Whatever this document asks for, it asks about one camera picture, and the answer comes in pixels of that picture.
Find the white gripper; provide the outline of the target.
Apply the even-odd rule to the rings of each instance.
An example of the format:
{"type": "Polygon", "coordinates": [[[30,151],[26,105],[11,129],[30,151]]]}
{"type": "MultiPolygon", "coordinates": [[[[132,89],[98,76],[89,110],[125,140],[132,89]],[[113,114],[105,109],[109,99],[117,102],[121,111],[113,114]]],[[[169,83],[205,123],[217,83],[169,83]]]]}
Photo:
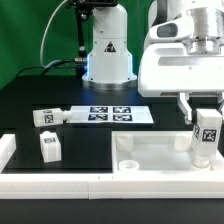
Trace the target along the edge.
{"type": "Polygon", "coordinates": [[[181,43],[152,44],[141,59],[138,91],[144,97],[178,95],[187,125],[192,123],[189,94],[218,93],[218,111],[224,115],[224,55],[188,55],[181,43]]]}

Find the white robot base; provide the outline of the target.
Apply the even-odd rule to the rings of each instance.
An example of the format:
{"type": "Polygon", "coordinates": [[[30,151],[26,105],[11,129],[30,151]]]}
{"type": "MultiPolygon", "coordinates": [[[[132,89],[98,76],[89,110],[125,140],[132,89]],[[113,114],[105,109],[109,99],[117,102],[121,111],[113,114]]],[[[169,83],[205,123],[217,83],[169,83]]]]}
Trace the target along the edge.
{"type": "Polygon", "coordinates": [[[134,87],[133,57],[127,48],[127,11],[115,7],[93,10],[93,47],[87,56],[85,86],[102,90],[134,87]]]}

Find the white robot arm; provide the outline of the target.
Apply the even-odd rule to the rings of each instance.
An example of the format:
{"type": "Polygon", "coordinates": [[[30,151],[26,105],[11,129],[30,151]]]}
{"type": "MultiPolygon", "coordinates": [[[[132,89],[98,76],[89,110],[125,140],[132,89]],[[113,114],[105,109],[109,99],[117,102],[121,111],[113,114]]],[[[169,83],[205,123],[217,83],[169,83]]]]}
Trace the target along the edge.
{"type": "Polygon", "coordinates": [[[224,0],[153,0],[138,73],[144,97],[216,97],[224,117],[224,0]]]}

